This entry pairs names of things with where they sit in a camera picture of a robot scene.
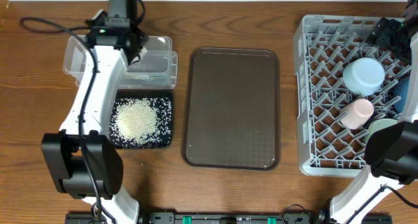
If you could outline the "light blue bowl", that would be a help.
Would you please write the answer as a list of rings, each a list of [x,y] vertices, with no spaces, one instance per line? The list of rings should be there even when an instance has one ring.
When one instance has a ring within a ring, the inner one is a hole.
[[[369,96],[378,92],[384,79],[382,64],[369,57],[355,60],[343,71],[346,88],[357,95]]]

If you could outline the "pink cup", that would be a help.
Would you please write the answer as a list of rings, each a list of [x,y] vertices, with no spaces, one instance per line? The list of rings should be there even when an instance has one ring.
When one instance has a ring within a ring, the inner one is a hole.
[[[344,112],[341,124],[348,129],[358,129],[372,117],[374,105],[368,99],[357,99],[344,107],[341,113]]]

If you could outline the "mint green bowl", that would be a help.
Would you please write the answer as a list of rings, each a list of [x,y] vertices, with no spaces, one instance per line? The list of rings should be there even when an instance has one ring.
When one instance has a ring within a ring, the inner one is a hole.
[[[368,134],[365,136],[364,138],[364,143],[367,144],[370,137],[377,131],[380,131],[384,128],[390,127],[392,125],[397,124],[397,121],[394,119],[389,119],[389,118],[382,118],[382,119],[378,119],[376,121],[373,121],[369,126],[368,126]]]

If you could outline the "white tissue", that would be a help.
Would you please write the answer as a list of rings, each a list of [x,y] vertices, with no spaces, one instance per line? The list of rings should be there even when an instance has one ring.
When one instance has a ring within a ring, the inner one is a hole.
[[[145,54],[148,52],[148,50],[146,49],[146,47],[142,47],[142,49],[140,50],[140,52],[138,53],[138,58],[142,59]]]

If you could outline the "yellow snack wrapper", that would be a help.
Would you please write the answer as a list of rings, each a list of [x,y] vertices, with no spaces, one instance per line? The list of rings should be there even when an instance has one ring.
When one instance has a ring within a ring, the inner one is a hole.
[[[127,79],[132,80],[143,80],[143,81],[151,81],[157,79],[157,76],[144,74],[144,73],[127,73],[124,76]]]

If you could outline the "dark blue plate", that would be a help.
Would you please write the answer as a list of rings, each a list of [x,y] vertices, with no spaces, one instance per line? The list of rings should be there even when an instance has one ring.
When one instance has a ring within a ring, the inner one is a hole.
[[[401,79],[394,88],[394,96],[399,96],[400,100],[394,104],[397,113],[402,113],[408,95],[409,76]]]

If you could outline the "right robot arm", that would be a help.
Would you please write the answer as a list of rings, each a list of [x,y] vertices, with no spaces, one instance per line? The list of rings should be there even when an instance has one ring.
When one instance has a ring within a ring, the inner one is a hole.
[[[410,64],[406,103],[397,124],[371,136],[366,166],[320,210],[316,223],[361,223],[389,193],[397,195],[417,179],[417,0],[408,0],[402,22],[382,18],[366,43],[382,46]]]

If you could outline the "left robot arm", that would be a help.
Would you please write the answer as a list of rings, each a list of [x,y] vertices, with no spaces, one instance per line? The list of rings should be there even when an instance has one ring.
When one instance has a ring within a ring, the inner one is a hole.
[[[140,8],[142,0],[109,0],[107,11],[87,20],[85,37],[62,29],[88,54],[69,114],[41,144],[57,191],[91,204],[89,215],[68,215],[68,223],[138,223],[140,204],[122,185],[123,161],[110,143],[109,124],[122,77],[146,53]]]

